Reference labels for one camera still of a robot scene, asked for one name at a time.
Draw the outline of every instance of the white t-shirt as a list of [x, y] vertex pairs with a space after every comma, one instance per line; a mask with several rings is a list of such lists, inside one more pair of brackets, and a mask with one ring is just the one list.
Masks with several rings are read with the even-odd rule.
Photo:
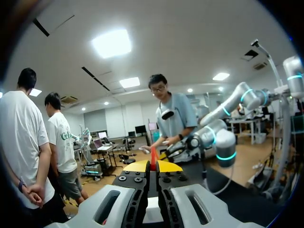
[[61, 173], [69, 173], [77, 169], [70, 125], [65, 116], [55, 113], [48, 120], [47, 134], [49, 142], [57, 149], [57, 168]]
[[[0, 142], [16, 176], [26, 186], [35, 184], [39, 146], [48, 143], [48, 137], [40, 110], [22, 91], [10, 91], [0, 99]], [[15, 185], [13, 188], [27, 208], [38, 208]], [[44, 203], [54, 192], [47, 178]]]

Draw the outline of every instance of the yellow object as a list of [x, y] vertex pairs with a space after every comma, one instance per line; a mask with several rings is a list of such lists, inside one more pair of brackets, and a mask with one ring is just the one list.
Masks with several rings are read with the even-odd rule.
[[130, 165], [127, 165], [123, 171], [146, 172], [147, 163], [148, 160], [133, 162]]
[[165, 161], [165, 162], [168, 162], [168, 161], [169, 161], [168, 158], [163, 159], [164, 157], [166, 157], [166, 153], [162, 153], [162, 154], [160, 155], [160, 160]]
[[176, 172], [176, 171], [182, 171], [182, 168], [178, 166], [177, 164], [167, 162], [167, 161], [161, 161], [158, 160], [158, 166], [160, 168], [160, 172]]

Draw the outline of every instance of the ceiling light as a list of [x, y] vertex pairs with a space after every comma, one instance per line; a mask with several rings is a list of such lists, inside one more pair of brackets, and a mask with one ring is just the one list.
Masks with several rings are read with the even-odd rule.
[[32, 89], [32, 92], [30, 92], [31, 96], [38, 96], [42, 91], [38, 89]]
[[131, 43], [125, 29], [103, 34], [93, 39], [92, 43], [102, 58], [120, 56], [131, 51]]
[[120, 80], [119, 83], [122, 85], [123, 88], [130, 88], [140, 85], [138, 77], [132, 77], [132, 78]]
[[226, 79], [227, 77], [229, 77], [230, 74], [227, 74], [227, 73], [219, 73], [217, 74], [213, 80], [215, 81], [223, 81], [224, 79]]

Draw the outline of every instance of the man with glasses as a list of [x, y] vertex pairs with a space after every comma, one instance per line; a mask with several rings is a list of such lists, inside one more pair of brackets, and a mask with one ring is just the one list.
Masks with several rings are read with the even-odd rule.
[[152, 75], [148, 86], [154, 96], [160, 100], [156, 110], [160, 137], [152, 146], [158, 147], [164, 141], [167, 145], [175, 144], [189, 136], [196, 128], [197, 120], [188, 97], [185, 94], [170, 93], [167, 79], [162, 74]]

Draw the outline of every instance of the screw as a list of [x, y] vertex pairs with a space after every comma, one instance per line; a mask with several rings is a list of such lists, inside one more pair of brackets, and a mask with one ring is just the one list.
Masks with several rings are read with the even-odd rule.
[[142, 180], [142, 178], [140, 178], [140, 177], [135, 177], [135, 178], [134, 178], [134, 181], [135, 181], [136, 183], [140, 183], [140, 182], [142, 182], [143, 180]]
[[119, 178], [118, 178], [118, 180], [120, 180], [120, 181], [125, 181], [127, 178], [125, 177], [125, 176], [120, 176]]
[[163, 177], [162, 181], [165, 183], [170, 183], [171, 179], [170, 179], [170, 177]]
[[180, 181], [186, 181], [187, 180], [187, 177], [185, 175], [180, 175], [179, 176], [179, 180]]

